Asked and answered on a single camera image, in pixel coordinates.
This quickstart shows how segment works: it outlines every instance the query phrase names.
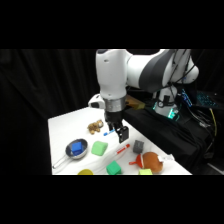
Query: teddy bear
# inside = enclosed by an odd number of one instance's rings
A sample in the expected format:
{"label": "teddy bear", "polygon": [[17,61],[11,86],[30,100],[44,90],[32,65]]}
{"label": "teddy bear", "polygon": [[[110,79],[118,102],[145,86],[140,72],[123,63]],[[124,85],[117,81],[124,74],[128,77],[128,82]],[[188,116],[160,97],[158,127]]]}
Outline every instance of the teddy bear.
{"label": "teddy bear", "polygon": [[103,122],[101,120],[95,122],[95,123],[92,123],[88,126],[87,129],[89,129],[89,132],[94,135],[95,132],[100,132],[100,128],[103,127]]}
{"label": "teddy bear", "polygon": [[97,121],[97,124],[98,124],[98,127],[99,128],[102,128],[103,127],[103,121],[99,120],[99,121]]}

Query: green cube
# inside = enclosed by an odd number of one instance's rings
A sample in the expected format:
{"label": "green cube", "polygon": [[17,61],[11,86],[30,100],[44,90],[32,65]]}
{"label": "green cube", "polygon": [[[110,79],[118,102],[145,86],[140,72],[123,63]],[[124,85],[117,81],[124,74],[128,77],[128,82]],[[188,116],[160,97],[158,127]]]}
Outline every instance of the green cube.
{"label": "green cube", "polygon": [[109,166],[107,166],[107,173],[113,176],[121,174],[121,167],[117,164],[116,161],[113,161]]}
{"label": "green cube", "polygon": [[140,170],[139,175],[141,175],[141,176],[152,176],[153,174],[152,174],[152,171],[148,169],[148,170]]}
{"label": "green cube", "polygon": [[97,156],[103,156],[107,147],[108,147],[108,143],[95,142],[92,147],[92,154]]}

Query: silver bowl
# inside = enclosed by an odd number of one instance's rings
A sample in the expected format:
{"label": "silver bowl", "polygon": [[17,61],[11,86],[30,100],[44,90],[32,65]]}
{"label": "silver bowl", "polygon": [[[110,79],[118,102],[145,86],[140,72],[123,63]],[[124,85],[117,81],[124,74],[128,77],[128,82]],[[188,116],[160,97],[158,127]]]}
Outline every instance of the silver bowl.
{"label": "silver bowl", "polygon": [[[83,153],[81,153],[80,155],[78,156],[74,156],[73,153],[72,153],[72,145],[77,143],[77,142],[81,142],[82,143],[82,146],[83,146]],[[66,147],[66,150],[65,150],[65,156],[63,158],[61,158],[57,163],[55,163],[52,168],[53,169],[57,169],[59,166],[61,166],[64,162],[66,162],[68,159],[73,159],[73,160],[79,160],[81,158],[83,158],[86,153],[87,153],[87,148],[88,148],[88,143],[86,140],[84,139],[77,139],[73,142],[71,142],[67,147]]]}

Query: dark background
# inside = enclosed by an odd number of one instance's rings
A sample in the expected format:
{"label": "dark background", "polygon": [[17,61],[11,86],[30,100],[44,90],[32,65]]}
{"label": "dark background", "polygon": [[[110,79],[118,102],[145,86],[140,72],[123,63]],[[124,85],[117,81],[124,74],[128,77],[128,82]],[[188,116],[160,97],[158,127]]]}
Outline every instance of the dark background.
{"label": "dark background", "polygon": [[[51,174],[47,120],[87,107],[99,93],[96,50],[0,50],[1,174]],[[159,49],[127,50],[152,54]],[[193,50],[194,61],[201,52]],[[224,95],[224,49],[206,49],[198,66],[198,89]],[[222,141],[217,147],[222,156]]]}

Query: white table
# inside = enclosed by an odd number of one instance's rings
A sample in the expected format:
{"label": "white table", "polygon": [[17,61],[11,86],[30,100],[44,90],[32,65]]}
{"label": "white table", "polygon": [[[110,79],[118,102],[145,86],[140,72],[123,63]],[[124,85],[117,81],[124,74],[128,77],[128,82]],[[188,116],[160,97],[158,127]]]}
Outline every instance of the white table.
{"label": "white table", "polygon": [[[104,122],[104,127],[100,133],[91,135],[87,129],[90,123],[97,120]],[[122,144],[119,144],[117,134],[114,132],[108,136],[103,136],[108,132],[107,123],[104,120],[104,111],[92,108],[85,108],[63,116],[49,119],[49,134],[51,146],[51,160],[54,165],[58,160],[65,156],[65,149],[68,144],[76,139],[85,139],[88,142],[88,152],[81,160],[68,160],[58,169],[52,169],[53,175],[77,175],[83,169],[90,169],[94,175],[108,175],[106,166],[114,160],[121,166],[122,175],[138,175],[140,168],[137,165],[130,166],[129,162],[136,160],[137,154],[133,153],[135,140],[144,142],[144,152],[155,152],[160,156],[167,156],[161,149],[154,145],[150,140],[144,137],[136,129],[134,129],[126,121],[125,126],[129,127],[129,139]],[[104,156],[99,157],[91,153],[94,142],[102,141],[109,143]],[[126,149],[119,155],[116,155],[116,150],[130,144],[131,147]],[[180,166],[175,161],[164,163],[164,169],[160,175],[191,175],[187,170]]]}

